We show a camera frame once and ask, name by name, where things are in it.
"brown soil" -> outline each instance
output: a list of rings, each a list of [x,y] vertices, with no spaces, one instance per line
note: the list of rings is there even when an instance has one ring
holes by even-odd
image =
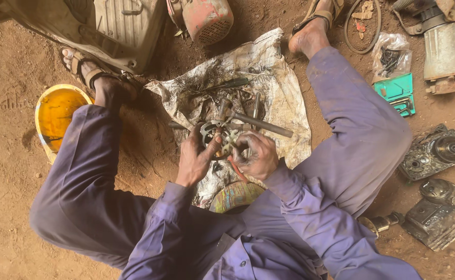
[[[391,3],[380,3],[382,30],[404,33],[396,17],[389,12]],[[208,58],[256,39],[278,24],[289,34],[293,25],[306,14],[308,4],[306,0],[231,0],[235,24],[222,42],[207,48],[193,44],[191,39],[184,41],[173,37],[176,30],[168,19],[144,81],[172,79]],[[369,81],[373,75],[370,54],[358,55],[350,51],[344,43],[343,29],[339,27],[343,26],[351,5],[348,0],[335,28],[330,31],[330,42]],[[374,31],[373,24],[368,23],[366,28]],[[407,120],[413,132],[419,133],[439,123],[455,129],[455,93],[443,96],[425,93],[423,37],[408,38],[414,52],[411,71],[417,113]],[[286,60],[295,65],[301,87],[307,89],[307,59],[290,54],[286,42],[282,42],[281,49]],[[29,228],[29,208],[50,169],[35,131],[34,105],[44,86],[69,83],[84,88],[64,71],[57,59],[57,50],[58,46],[15,22],[0,24],[0,280],[84,280],[117,278],[119,275],[118,270],[105,264],[42,241]],[[315,148],[331,132],[312,90],[303,94]],[[124,135],[116,185],[136,194],[157,197],[165,182],[174,179],[179,159],[172,132],[167,127],[169,118],[159,98],[151,93],[144,93],[131,108],[125,107],[121,116]],[[35,176],[37,173],[41,174],[40,178]],[[455,183],[455,167],[435,177]],[[384,215],[392,210],[406,212],[419,200],[418,187],[418,182],[408,183],[395,172],[367,215]],[[377,245],[381,253],[412,264],[425,279],[455,280],[455,242],[435,253],[399,226],[392,226],[381,233]]]

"yellow plastic container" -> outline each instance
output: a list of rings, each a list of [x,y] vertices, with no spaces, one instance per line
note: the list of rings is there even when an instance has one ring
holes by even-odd
[[[75,110],[88,104],[94,104],[94,100],[80,88],[67,84],[50,87],[37,101],[37,134],[51,164],[55,162]]]

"metal grille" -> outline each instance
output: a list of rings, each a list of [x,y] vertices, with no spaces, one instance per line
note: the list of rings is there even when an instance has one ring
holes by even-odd
[[[202,45],[211,45],[222,40],[231,29],[231,22],[221,20],[203,28],[198,36],[198,42]]]

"sandal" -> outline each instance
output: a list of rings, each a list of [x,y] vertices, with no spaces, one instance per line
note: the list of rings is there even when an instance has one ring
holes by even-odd
[[[136,89],[136,93],[139,92],[139,90],[138,90],[139,87],[137,85],[137,82],[134,79],[130,79],[130,77],[125,74],[118,75],[118,74],[114,73],[113,71],[110,70],[110,68],[108,68],[103,63],[101,63],[99,59],[94,58],[91,55],[81,53],[75,49],[73,49],[73,50],[75,50],[75,52],[74,52],[74,55],[71,60],[70,68],[68,68],[65,61],[63,61],[63,59],[65,58],[65,55],[63,55],[63,50],[65,50],[65,49],[73,49],[73,48],[63,47],[60,49],[59,57],[60,57],[60,60],[62,61],[63,67],[65,67],[65,69],[67,71],[69,71],[70,74],[77,81],[79,81],[83,85],[86,85],[88,88],[95,90],[94,81],[100,77],[108,76],[108,77],[117,78],[123,82],[131,84]],[[86,74],[86,77],[84,78],[84,76],[82,75],[81,67],[82,67],[82,64],[86,61],[94,62],[98,66],[98,68],[94,68],[93,70],[89,71]],[[135,96],[132,96],[132,94],[131,94],[131,100],[136,99],[136,97],[137,97],[137,94]]]
[[[311,7],[307,12],[307,15],[304,17],[304,20],[293,27],[292,33],[290,35],[289,40],[293,35],[295,35],[298,31],[302,30],[311,20],[315,18],[323,18],[326,21],[326,32],[331,29],[331,25],[333,20],[335,20],[338,15],[340,14],[341,10],[343,9],[344,1],[343,0],[332,0],[334,6],[334,15],[332,15],[327,10],[318,10],[316,11],[316,7],[318,6],[319,0],[312,0]]]

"bare foot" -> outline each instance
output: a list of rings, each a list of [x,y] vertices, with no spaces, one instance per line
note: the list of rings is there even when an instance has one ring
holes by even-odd
[[[327,10],[333,12],[332,0],[320,0],[316,10]],[[288,42],[288,48],[292,53],[304,53],[307,58],[318,52],[321,48],[327,47],[330,42],[326,36],[326,20],[315,18],[300,31],[298,31]]]
[[[69,69],[74,52],[75,50],[71,48],[66,48],[62,51],[65,56],[63,61]],[[85,78],[87,73],[96,68],[99,68],[96,63],[91,61],[84,62],[81,66],[82,76]],[[132,101],[137,97],[137,90],[133,85],[115,77],[102,76],[96,79],[94,88],[96,90],[94,104],[109,108],[112,111],[118,112],[122,103]]]

